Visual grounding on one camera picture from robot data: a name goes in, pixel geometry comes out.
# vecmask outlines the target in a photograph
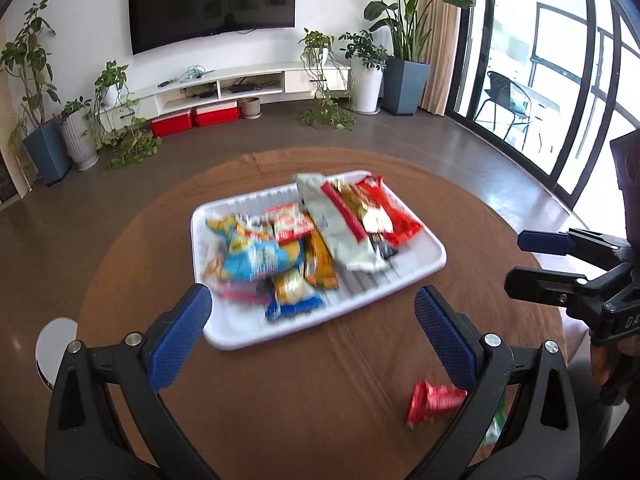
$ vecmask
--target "blue textured pad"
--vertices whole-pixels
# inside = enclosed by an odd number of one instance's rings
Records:
[[[476,386],[476,359],[436,299],[425,288],[415,295],[415,317],[438,354],[451,382],[471,392]]]
[[[188,299],[149,357],[148,378],[155,393],[174,383],[210,314],[211,294],[203,287]]]
[[[574,250],[575,243],[566,233],[523,231],[518,235],[518,247],[527,253],[566,256]]]

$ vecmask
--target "white plastic tray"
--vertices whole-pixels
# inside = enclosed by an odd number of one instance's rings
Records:
[[[351,171],[330,176],[329,179],[355,183],[368,174],[369,171]],[[422,222],[387,186],[385,191],[396,205]],[[232,213],[260,215],[265,209],[297,201],[296,185],[290,184],[210,202],[197,208],[191,217],[193,270],[196,282],[201,280],[210,240],[205,218]],[[336,268],[340,289],[320,292],[326,306],[308,314],[268,321],[261,306],[237,304],[212,296],[213,310],[203,329],[204,336],[211,345],[221,350],[235,350],[275,339],[384,298],[437,272],[446,262],[447,253],[442,243],[425,226],[424,231],[415,235],[391,258],[391,268],[388,270],[367,274]]]

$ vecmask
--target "finger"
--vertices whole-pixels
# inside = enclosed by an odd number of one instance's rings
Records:
[[[611,370],[607,367],[609,349],[606,346],[591,345],[591,375],[598,386],[602,386],[609,380]]]
[[[640,335],[623,339],[618,343],[618,349],[626,355],[640,356]]]

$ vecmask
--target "round table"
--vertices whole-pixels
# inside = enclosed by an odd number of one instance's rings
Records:
[[[461,187],[403,160],[304,148],[243,155],[175,187],[125,229],[101,263],[79,319],[91,346],[145,331],[193,283],[191,213],[205,202],[280,186],[299,172],[369,170],[443,242],[443,270],[338,319],[268,343],[225,352],[201,338],[162,397],[225,480],[402,479],[446,428],[404,426],[414,383],[450,384],[414,317],[419,286],[433,283],[484,332],[508,344],[564,350],[558,309],[510,300],[514,266],[537,267],[516,233]],[[122,398],[123,425],[150,460]]]

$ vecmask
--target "white tv cabinet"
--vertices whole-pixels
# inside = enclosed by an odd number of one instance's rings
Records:
[[[340,65],[336,68],[327,64],[323,69],[327,86],[331,91],[345,91],[349,79],[349,68]],[[229,87],[239,82],[242,78],[261,76],[269,79],[273,84],[262,89],[247,92],[232,92]],[[210,86],[214,94],[207,98],[189,96],[198,88],[206,90]],[[175,82],[158,88],[149,86],[130,92],[129,101],[138,101],[129,108],[121,104],[104,108],[100,114],[102,123],[109,128],[119,130],[130,124],[128,120],[133,113],[137,117],[151,120],[157,117],[172,114],[190,108],[210,105],[224,101],[238,100],[245,97],[259,97],[264,102],[293,101],[311,99],[317,89],[313,76],[305,70],[302,61],[273,63],[265,65],[243,66],[237,68],[225,68],[214,70],[203,75],[199,79],[190,79],[185,82]]]

